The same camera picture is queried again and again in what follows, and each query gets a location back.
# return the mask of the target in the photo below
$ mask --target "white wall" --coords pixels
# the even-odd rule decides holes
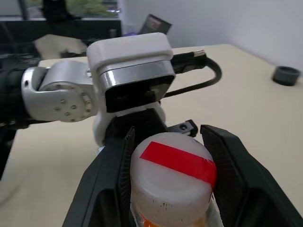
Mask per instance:
[[[138,31],[149,13],[173,24],[172,47],[231,43],[303,70],[303,0],[125,0]]]
[[[302,0],[232,0],[226,40],[276,65],[303,71]]]
[[[215,0],[206,1],[206,4],[202,2],[203,0],[125,0],[122,19],[125,19],[126,24],[134,26],[136,31],[140,30],[148,14],[171,23],[168,38],[172,47],[223,43],[224,27],[221,21],[225,14],[224,8]]]
[[[21,15],[17,0],[0,0],[0,16]]]

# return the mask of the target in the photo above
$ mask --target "red label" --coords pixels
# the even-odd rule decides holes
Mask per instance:
[[[157,142],[151,142],[140,158],[193,176],[214,188],[216,166],[211,160]]]

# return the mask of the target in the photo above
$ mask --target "beige tabletop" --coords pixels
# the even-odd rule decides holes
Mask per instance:
[[[201,47],[174,49],[174,53]],[[303,82],[284,87],[271,81],[274,66],[231,45],[206,46],[222,68],[214,86],[162,100],[167,125],[188,119],[240,137],[274,176],[303,215]],[[86,58],[75,58],[86,61]],[[58,60],[45,60],[49,67]],[[172,88],[210,79],[209,69],[177,75]],[[60,227],[83,172],[94,158],[94,117],[19,130],[0,182],[1,227]]]

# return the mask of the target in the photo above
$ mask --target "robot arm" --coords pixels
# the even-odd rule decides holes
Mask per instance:
[[[36,121],[78,122],[97,115],[98,145],[116,116],[153,108],[165,121],[159,105],[164,97],[179,95],[218,82],[220,67],[204,51],[173,55],[164,34],[146,34],[93,43],[88,64],[61,61],[51,68],[25,71],[21,92],[28,115]],[[215,78],[168,92],[176,74],[209,66]]]

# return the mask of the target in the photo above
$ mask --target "white jar lid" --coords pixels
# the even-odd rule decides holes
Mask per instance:
[[[145,139],[131,161],[132,203],[159,226],[190,226],[205,215],[216,169],[208,150],[180,133]]]

